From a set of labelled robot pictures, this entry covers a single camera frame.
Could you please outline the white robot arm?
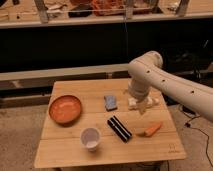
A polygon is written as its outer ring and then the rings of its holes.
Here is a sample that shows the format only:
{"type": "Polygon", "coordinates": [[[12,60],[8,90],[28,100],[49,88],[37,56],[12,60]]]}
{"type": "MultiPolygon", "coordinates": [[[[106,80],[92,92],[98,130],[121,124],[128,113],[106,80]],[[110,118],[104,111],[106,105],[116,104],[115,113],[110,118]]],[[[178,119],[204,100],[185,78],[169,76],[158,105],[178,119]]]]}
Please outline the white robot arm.
{"type": "Polygon", "coordinates": [[[128,91],[143,101],[154,87],[190,110],[213,122],[213,88],[172,75],[161,69],[162,56],[149,51],[128,64],[128,91]]]}

